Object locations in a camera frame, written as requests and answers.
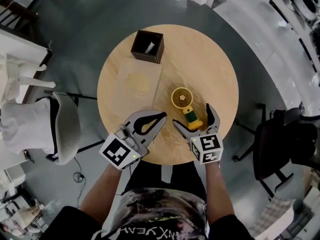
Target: round wooden table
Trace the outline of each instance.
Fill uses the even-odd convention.
[[[193,93],[192,107],[207,126],[206,103],[211,104],[220,117],[219,133],[224,138],[230,130],[238,108],[239,90],[234,68],[224,51],[209,37],[189,27],[156,25],[146,31],[162,33],[164,52],[162,72],[154,97],[154,110],[165,111],[167,121],[143,160],[159,165],[178,165],[196,159],[184,138],[177,132],[172,119],[187,125],[180,109],[171,103],[171,93],[177,87],[186,87]],[[129,35],[106,59],[97,88],[99,113],[109,133],[115,133],[121,118],[110,111],[111,98],[118,70],[123,58],[133,58],[131,47],[136,32]]]

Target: concrete floor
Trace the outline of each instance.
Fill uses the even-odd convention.
[[[102,66],[113,48],[131,33],[153,25],[177,24],[196,29],[214,40],[229,57],[239,86],[237,117],[255,128],[261,118],[257,103],[267,104],[268,110],[284,109],[284,103],[273,81],[245,41],[220,16],[207,6],[191,0],[40,0],[33,8],[39,14],[35,29],[39,38],[52,41],[53,57],[41,79],[55,81],[56,90],[97,96],[97,85]],[[43,97],[42,88],[34,88],[28,102]],[[98,106],[92,100],[80,100],[79,114],[82,129],[81,146],[106,138],[107,132],[100,119]],[[222,173],[230,193],[236,215],[249,227],[259,217],[268,201],[268,195],[255,180],[252,155],[233,163],[232,156],[243,153],[253,136],[233,126],[223,140]],[[76,156],[86,177],[86,186],[80,202],[105,169],[107,163],[92,148]],[[82,187],[73,180],[79,171],[73,160],[65,166],[45,159],[41,150],[31,150],[35,164],[22,165],[27,185],[34,195],[48,205],[45,218],[50,222],[63,206],[76,206]],[[203,180],[203,166],[197,165]],[[303,198],[304,173],[302,166],[287,164],[286,175],[295,177],[282,193],[283,197]],[[122,173],[118,193],[129,179]],[[280,183],[276,176],[265,181],[271,189]],[[116,196],[112,210],[119,203]],[[111,225],[109,216],[104,227]]]

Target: dark brown box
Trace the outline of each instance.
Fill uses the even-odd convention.
[[[154,43],[154,47],[147,54],[145,51],[151,42]],[[164,50],[164,34],[138,30],[131,48],[131,53],[137,60],[160,64]]]

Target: cable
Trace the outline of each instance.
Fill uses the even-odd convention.
[[[81,182],[83,182],[84,181],[84,184],[83,184],[83,186],[82,186],[82,188],[81,188],[81,190],[80,190],[80,194],[79,194],[79,196],[77,197],[77,199],[76,199],[76,205],[77,205],[77,208],[79,208],[79,200],[80,200],[80,197],[81,197],[81,195],[82,195],[82,192],[84,191],[84,189],[85,189],[85,187],[86,187],[86,184],[87,184],[87,179],[86,179],[86,177],[82,174],[82,168],[81,168],[81,165],[80,165],[80,163],[78,162],[78,160],[74,157],[74,160],[77,162],[77,164],[79,165],[79,168],[80,168],[80,172],[75,172],[74,174],[73,174],[73,180],[74,180],[74,182],[76,182],[76,183],[81,183]]]

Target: black office chair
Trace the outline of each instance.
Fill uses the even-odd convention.
[[[262,118],[261,124],[258,125],[256,131],[241,124],[237,119],[234,121],[235,125],[254,134],[255,137],[254,143],[242,156],[238,157],[235,155],[232,159],[234,162],[239,162],[253,152],[255,179],[261,182],[262,186],[272,197],[273,193],[263,182],[264,179],[276,174],[281,181],[274,190],[274,192],[278,192],[284,189],[292,181],[294,176],[294,174],[291,173],[286,177],[280,169],[290,161],[292,152],[290,143],[292,139],[287,132],[288,125],[290,121],[296,120],[298,116],[295,115],[297,111],[288,113],[287,111],[276,110],[273,118],[266,120],[266,105],[258,104],[257,107],[262,110]]]

